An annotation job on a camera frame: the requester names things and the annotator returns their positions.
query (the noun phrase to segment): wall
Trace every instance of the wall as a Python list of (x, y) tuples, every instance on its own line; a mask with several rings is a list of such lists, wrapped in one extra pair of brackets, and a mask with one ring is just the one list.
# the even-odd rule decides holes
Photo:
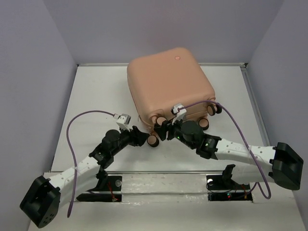
[(27, 230), (19, 204), (51, 165), (75, 71), (43, 1), (1, 1), (1, 230)]
[(295, 192), (308, 228), (308, 1), (286, 0), (248, 65), (271, 144), (287, 142), (304, 159)]
[(248, 62), (282, 0), (44, 0), (77, 63), (128, 63), (176, 46)]

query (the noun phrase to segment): suitcase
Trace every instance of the suitcase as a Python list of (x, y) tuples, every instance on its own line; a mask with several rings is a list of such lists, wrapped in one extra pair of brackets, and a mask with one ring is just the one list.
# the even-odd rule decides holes
[[(215, 101), (215, 91), (193, 54), (186, 48), (174, 48), (132, 60), (127, 67), (128, 86), (139, 118), (151, 132), (148, 143), (158, 145), (154, 124), (158, 118), (170, 120), (171, 109), (181, 103), (186, 106), (196, 101)], [(221, 109), (200, 103), (186, 109), (184, 120), (194, 120), (206, 130), (207, 114)]]

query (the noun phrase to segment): cable connector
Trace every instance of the cable connector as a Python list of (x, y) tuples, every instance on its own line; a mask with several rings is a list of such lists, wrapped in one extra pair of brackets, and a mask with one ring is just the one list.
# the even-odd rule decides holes
[(130, 119), (131, 119), (130, 115), (122, 114), (121, 116), (118, 117), (116, 123), (119, 125), (120, 129), (130, 131), (129, 126), (128, 126)]
[(172, 109), (171, 112), (174, 114), (176, 117), (172, 120), (172, 124), (175, 123), (175, 121), (180, 121), (184, 118), (186, 115), (187, 111), (186, 109), (180, 110), (180, 108), (183, 108), (184, 106), (181, 103), (176, 104)]

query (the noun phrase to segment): black wire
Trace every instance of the black wire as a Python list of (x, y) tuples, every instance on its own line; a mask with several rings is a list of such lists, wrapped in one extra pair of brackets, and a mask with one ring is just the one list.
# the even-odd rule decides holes
[(213, 191), (211, 191), (211, 190), (209, 190), (211, 193), (228, 193), (228, 192), (231, 192), (233, 189), (230, 189), (229, 191), (226, 191), (226, 192), (213, 192)]

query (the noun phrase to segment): luggage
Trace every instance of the luggage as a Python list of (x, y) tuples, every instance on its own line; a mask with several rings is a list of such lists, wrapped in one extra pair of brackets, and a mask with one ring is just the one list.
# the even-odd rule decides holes
[[(130, 93), (143, 124), (153, 132), (159, 117), (170, 120), (171, 109), (201, 100), (212, 100), (215, 91), (193, 54), (185, 48), (174, 48), (132, 60), (127, 67)], [(200, 103), (186, 109), (184, 120), (194, 120), (208, 128), (207, 114), (221, 112), (215, 105)]]

